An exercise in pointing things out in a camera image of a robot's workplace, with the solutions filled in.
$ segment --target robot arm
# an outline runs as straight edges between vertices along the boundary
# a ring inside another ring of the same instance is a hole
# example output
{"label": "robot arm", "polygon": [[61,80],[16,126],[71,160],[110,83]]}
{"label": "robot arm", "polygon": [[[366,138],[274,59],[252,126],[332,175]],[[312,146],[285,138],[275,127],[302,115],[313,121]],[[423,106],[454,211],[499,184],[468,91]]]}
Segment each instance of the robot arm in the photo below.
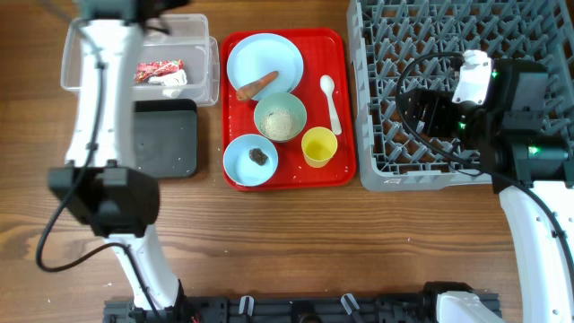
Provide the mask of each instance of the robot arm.
{"label": "robot arm", "polygon": [[439,323],[502,323],[471,292],[444,292],[437,297],[436,320]]}
{"label": "robot arm", "polygon": [[[76,31],[92,43],[86,39],[82,42],[82,89],[74,136],[65,163],[77,169],[87,162],[87,143],[91,141],[94,127],[97,127],[97,148],[84,180],[90,190],[76,192],[69,209],[107,243],[117,242],[129,247],[137,269],[132,267],[124,250],[113,249],[134,290],[134,305],[148,311],[152,306],[135,270],[143,278],[156,310],[174,309],[182,295],[178,278],[161,251],[154,225],[159,211],[157,181],[134,170],[132,87],[147,19],[187,2],[82,0],[80,10],[85,24],[80,25],[79,20],[73,22]],[[94,120],[99,100],[98,123]],[[52,170],[50,186],[58,196],[63,196],[73,185],[71,171],[71,168]]]}
{"label": "robot arm", "polygon": [[[532,190],[554,211],[569,237],[574,236],[574,189],[563,182],[535,182]],[[525,322],[571,322],[574,303],[566,258],[553,227],[525,193],[509,187],[500,192],[517,255]],[[574,248],[568,239],[570,249]]]}

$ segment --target rice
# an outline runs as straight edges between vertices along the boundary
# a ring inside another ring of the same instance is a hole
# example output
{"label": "rice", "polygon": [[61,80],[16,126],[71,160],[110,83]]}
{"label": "rice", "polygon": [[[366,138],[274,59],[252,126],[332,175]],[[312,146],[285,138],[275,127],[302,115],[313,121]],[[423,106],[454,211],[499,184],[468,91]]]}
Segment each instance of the rice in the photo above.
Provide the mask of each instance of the rice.
{"label": "rice", "polygon": [[286,109],[265,114],[261,120],[261,132],[271,140],[283,141],[297,135],[297,120]]}

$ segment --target plastic spoon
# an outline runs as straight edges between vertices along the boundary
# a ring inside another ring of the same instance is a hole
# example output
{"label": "plastic spoon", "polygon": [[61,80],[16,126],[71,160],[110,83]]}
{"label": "plastic spoon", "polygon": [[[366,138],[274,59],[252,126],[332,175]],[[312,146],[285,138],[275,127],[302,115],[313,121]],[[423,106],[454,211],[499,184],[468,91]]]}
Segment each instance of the plastic spoon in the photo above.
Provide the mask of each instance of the plastic spoon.
{"label": "plastic spoon", "polygon": [[335,90],[335,82],[329,75],[321,76],[321,90],[326,95],[326,101],[329,105],[329,117],[331,118],[331,130],[335,135],[340,135],[343,130],[341,129],[341,122],[339,121],[339,116],[337,115],[337,110],[335,109],[335,103],[333,102],[333,91]]}

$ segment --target yellow cup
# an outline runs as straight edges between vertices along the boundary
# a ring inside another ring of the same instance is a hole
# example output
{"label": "yellow cup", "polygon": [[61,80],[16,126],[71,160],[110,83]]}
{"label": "yellow cup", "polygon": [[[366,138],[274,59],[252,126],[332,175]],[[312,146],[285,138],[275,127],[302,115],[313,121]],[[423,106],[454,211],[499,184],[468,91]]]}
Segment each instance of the yellow cup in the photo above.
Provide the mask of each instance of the yellow cup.
{"label": "yellow cup", "polygon": [[325,166],[337,152],[337,137],[325,127],[309,129],[301,140],[305,162],[313,168]]}

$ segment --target black tray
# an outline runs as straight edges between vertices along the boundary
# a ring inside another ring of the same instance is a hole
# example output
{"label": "black tray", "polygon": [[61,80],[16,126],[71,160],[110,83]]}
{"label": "black tray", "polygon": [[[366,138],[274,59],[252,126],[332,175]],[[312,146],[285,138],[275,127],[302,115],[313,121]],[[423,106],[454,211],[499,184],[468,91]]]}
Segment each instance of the black tray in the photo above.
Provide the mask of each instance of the black tray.
{"label": "black tray", "polygon": [[186,178],[197,169],[197,106],[192,100],[135,103],[135,167],[157,179]]}

